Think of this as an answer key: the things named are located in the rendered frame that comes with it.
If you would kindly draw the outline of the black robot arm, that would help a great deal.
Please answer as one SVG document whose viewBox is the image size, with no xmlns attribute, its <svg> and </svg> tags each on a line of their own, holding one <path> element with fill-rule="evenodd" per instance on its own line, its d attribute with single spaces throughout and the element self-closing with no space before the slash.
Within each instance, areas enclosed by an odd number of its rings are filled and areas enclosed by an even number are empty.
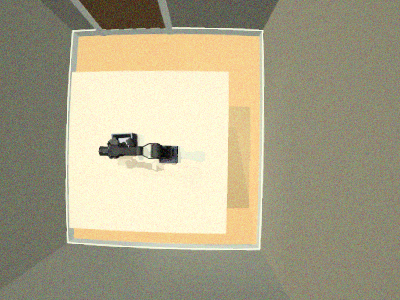
<svg viewBox="0 0 400 300">
<path fill-rule="evenodd" d="M 148 144 L 151 144 L 150 158 L 144 156 L 144 146 Z M 147 159 L 169 159 L 174 156 L 174 148 L 172 148 L 172 146 L 162 146 L 160 143 L 147 143 L 144 146 L 124 147 L 121 146 L 122 144 L 117 137 L 113 137 L 108 140 L 106 145 L 107 146 L 100 146 L 98 153 L 99 156 L 108 156 L 110 159 L 118 159 L 124 155 L 144 156 Z"/>
</svg>

